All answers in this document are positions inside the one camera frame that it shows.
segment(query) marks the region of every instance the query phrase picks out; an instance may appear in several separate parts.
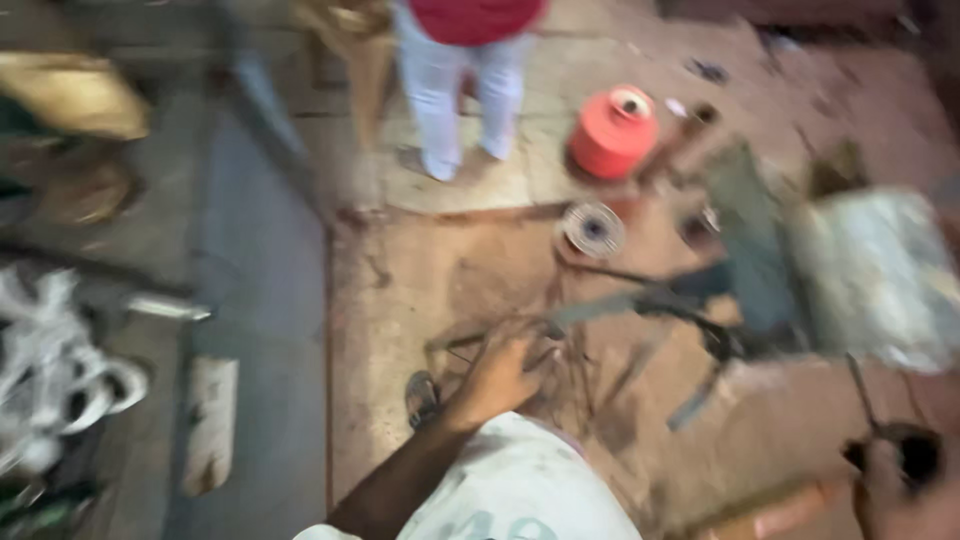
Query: stone tile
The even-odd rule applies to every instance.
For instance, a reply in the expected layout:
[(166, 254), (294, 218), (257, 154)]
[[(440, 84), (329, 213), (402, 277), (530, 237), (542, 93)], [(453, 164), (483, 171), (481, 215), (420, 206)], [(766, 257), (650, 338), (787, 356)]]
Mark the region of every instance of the stone tile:
[(525, 118), (520, 136), (530, 171), (530, 200), (535, 205), (580, 199), (627, 199), (638, 196), (634, 183), (588, 185), (575, 179), (564, 166), (566, 139), (575, 118)]
[(396, 161), (396, 147), (417, 146), (419, 138), (411, 119), (388, 119), (384, 122), (377, 163), (388, 205), (422, 213), (460, 213), (483, 209), (508, 209), (531, 204), (528, 196), (525, 160), (514, 150), (506, 161), (474, 168), (476, 142), (480, 138), (480, 119), (462, 117), (461, 144), (465, 148), (462, 170), (479, 171), (458, 175), (452, 182), (441, 183), (409, 171)]
[(537, 31), (541, 33), (601, 34), (608, 32), (615, 0), (553, 0)]

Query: dirty floor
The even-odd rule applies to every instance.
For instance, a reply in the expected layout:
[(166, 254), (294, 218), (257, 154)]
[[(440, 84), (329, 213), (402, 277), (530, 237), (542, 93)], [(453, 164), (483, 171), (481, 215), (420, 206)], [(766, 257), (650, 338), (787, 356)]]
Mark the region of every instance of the dirty floor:
[[(611, 268), (665, 276), (704, 263), (674, 232), (674, 210), (664, 198), (617, 211), (628, 245)], [(393, 211), (342, 226), (332, 311), (333, 501), (410, 436), (402, 400), (410, 374), (429, 369), (448, 387), (464, 373), (457, 356), (426, 354), (427, 340), (631, 286), (558, 273), (555, 219), (548, 215), (462, 220)], [(737, 316), (730, 301), (709, 314), (720, 321)], [(670, 432), (666, 418), (710, 366), (698, 331), (624, 314), (574, 333), (577, 342), (531, 412), (584, 444), (645, 537), (787, 482), (842, 472), (839, 449), (867, 429), (845, 365), (811, 357), (734, 370), (697, 418)], [(609, 398), (628, 362), (650, 349), (656, 352), (640, 375)], [(883, 419), (960, 427), (950, 417), (956, 380), (907, 379), (876, 366), (865, 378)], [(855, 531), (844, 500), (795, 537), (839, 540)]]
[[(611, 267), (668, 275), (703, 263), (677, 236), (669, 197), (632, 185), (585, 186), (564, 170), (563, 143), (593, 92), (618, 83), (642, 88), (657, 103), (664, 132), (677, 121), (667, 98), (719, 109), (721, 126), (680, 160), (682, 172), (733, 133), (752, 143), (764, 176), (783, 178), (787, 188), (802, 183), (812, 156), (847, 136), (860, 144), (877, 184), (925, 189), (960, 167), (943, 110), (910, 54), (860, 45), (768, 50), (742, 21), (665, 22), (650, 4), (554, 0), (528, 61), (514, 153), (459, 184), (438, 184), (396, 163), (398, 144), (417, 143), (399, 93), (388, 103), (377, 148), (361, 152), (343, 66), (311, 61), (295, 31), (258, 33), (321, 188), (341, 208), (363, 210), (345, 214), (351, 217), (336, 235), (333, 502), (410, 436), (402, 401), (410, 374), (429, 369), (445, 385), (465, 370), (456, 356), (426, 355), (428, 339), (629, 286), (558, 273), (551, 251), (557, 204), (594, 196), (629, 202), (621, 214), (628, 245)], [(689, 73), (684, 64), (691, 58), (720, 63), (729, 82), (718, 86)], [(461, 122), (466, 147), (478, 129), (475, 104), (468, 103)], [(511, 210), (525, 207), (540, 210)], [(495, 211), (463, 216), (475, 210)], [(718, 303), (711, 314), (735, 318), (736, 310)], [(691, 425), (671, 433), (665, 418), (709, 367), (698, 332), (622, 315), (588, 323), (578, 335), (567, 356), (580, 360), (558, 367), (549, 387), (563, 399), (544, 401), (538, 415), (581, 439), (648, 538), (784, 482), (840, 470), (838, 449), (866, 429), (843, 366), (812, 358), (738, 372)], [(657, 352), (642, 374), (608, 400), (620, 370), (649, 348)], [(960, 426), (949, 391), (955, 380), (905, 379), (880, 368), (866, 377), (883, 418)], [(837, 504), (791, 536), (856, 537), (849, 506)]]

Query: debris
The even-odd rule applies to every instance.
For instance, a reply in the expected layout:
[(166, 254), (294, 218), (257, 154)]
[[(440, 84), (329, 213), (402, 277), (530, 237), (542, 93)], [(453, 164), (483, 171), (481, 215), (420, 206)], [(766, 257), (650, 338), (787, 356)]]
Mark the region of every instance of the debris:
[(674, 116), (677, 116), (678, 118), (686, 118), (686, 107), (684, 107), (683, 103), (680, 103), (672, 97), (666, 98), (663, 103), (670, 110), (670, 112), (673, 112)]
[(713, 63), (711, 61), (699, 61), (695, 58), (691, 58), (686, 64), (684, 64), (684, 67), (690, 73), (693, 73), (704, 81), (714, 83), (715, 85), (723, 86), (730, 79), (730, 74), (728, 74), (727, 70), (724, 69), (719, 63)]

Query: person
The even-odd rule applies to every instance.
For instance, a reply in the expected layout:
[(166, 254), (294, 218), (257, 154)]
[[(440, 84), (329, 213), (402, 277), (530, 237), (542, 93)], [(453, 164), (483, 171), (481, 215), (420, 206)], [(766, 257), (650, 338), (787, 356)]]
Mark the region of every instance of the person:
[[(413, 437), (295, 540), (639, 539), (575, 445), (512, 412), (538, 392), (556, 353), (539, 354), (544, 330), (525, 318), (494, 329), (444, 406), (429, 376), (415, 374)], [(866, 449), (854, 489), (864, 539), (960, 538), (960, 447), (949, 445), (943, 474), (910, 496), (885, 445)]]
[(401, 164), (446, 182), (463, 154), (458, 98), (475, 77), (483, 111), (480, 147), (505, 160), (523, 99), (526, 32), (545, 0), (395, 0), (400, 78), (422, 147), (401, 149)]

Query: white pants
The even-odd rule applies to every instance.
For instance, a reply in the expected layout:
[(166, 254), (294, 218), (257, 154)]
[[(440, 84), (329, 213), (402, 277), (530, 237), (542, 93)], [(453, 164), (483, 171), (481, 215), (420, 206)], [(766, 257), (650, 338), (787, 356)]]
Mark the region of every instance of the white pants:
[(400, 76), (420, 128), (426, 172), (438, 180), (450, 180), (460, 165), (457, 101), (470, 69), (476, 74), (476, 94), (483, 109), (480, 144), (490, 155), (505, 160), (513, 146), (514, 118), (523, 100), (523, 61), (532, 36), (520, 34), (479, 47), (443, 45), (423, 31), (403, 0), (394, 6)]

